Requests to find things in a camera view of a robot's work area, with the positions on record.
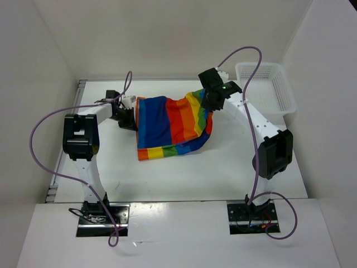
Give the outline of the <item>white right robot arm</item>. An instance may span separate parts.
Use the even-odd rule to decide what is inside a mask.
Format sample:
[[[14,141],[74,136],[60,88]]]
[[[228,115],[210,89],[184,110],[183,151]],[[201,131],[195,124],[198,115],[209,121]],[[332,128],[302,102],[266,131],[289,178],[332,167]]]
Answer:
[[[202,107],[212,112],[221,109],[228,112],[252,134],[255,178],[245,198],[244,211],[248,218],[258,219],[272,194],[274,177],[292,162],[293,134],[267,120],[245,97],[244,90],[233,81],[224,82],[216,68],[198,77],[204,89]]]

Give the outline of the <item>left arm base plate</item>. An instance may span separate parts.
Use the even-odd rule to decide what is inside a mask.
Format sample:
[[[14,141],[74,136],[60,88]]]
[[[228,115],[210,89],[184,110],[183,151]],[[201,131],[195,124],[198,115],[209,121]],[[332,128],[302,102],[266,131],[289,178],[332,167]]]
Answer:
[[[119,229],[119,237],[128,236],[130,207],[125,203],[110,203],[108,207]],[[70,208],[69,211],[79,218],[76,237],[109,237],[114,234],[114,224],[105,211],[94,214],[85,212],[84,207]]]

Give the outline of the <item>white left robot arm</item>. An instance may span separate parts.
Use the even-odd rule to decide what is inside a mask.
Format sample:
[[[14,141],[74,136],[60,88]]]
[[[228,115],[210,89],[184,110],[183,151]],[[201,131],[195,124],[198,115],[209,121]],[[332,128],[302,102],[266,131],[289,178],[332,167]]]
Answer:
[[[84,213],[91,214],[99,223],[107,222],[112,215],[97,166],[99,125],[111,119],[117,121],[120,128],[136,131],[135,101],[133,95],[121,97],[115,90],[108,90],[105,98],[82,112],[67,114],[64,119],[62,148],[73,161],[83,182]]]

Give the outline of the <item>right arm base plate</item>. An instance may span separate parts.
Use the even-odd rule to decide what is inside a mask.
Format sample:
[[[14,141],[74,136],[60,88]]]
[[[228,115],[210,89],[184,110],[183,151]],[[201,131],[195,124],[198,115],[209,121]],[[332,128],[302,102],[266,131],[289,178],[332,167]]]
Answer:
[[[273,202],[255,214],[249,213],[243,201],[227,202],[230,235],[280,233],[276,208]]]

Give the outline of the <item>rainbow striped shorts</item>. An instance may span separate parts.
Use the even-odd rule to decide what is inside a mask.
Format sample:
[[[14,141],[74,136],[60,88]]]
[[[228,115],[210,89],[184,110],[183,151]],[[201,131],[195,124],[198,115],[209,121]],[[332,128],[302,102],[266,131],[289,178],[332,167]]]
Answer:
[[[213,128],[213,112],[201,106],[205,91],[174,100],[165,96],[137,98],[139,161],[185,155],[203,147]]]

